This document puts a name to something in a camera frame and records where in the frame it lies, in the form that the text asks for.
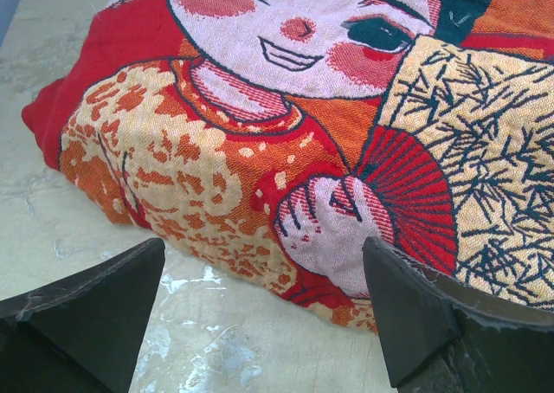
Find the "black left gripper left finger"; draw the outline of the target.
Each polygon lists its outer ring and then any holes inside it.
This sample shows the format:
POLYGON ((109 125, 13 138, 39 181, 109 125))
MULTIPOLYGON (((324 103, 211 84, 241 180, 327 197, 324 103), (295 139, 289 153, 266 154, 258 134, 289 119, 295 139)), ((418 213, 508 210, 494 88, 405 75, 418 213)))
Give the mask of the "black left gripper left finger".
POLYGON ((3 392, 127 392, 165 263, 151 238, 1 302, 3 392))

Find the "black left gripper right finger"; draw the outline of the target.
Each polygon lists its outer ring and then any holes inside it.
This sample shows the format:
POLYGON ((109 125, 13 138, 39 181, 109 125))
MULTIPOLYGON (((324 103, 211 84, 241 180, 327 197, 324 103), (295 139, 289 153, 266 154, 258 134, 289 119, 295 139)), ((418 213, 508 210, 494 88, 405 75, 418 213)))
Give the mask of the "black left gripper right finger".
POLYGON ((481 292, 369 237, 364 273, 400 392, 553 390, 553 314, 481 292))

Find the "red embroidered pillowcase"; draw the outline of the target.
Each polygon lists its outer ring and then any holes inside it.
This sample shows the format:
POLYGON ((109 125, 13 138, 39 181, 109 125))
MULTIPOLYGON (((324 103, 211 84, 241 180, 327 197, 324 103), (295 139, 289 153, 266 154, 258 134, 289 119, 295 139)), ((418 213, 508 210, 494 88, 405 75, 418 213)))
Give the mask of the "red embroidered pillowcase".
POLYGON ((111 222, 375 330, 364 241, 553 307, 553 0, 112 0, 22 111, 111 222))

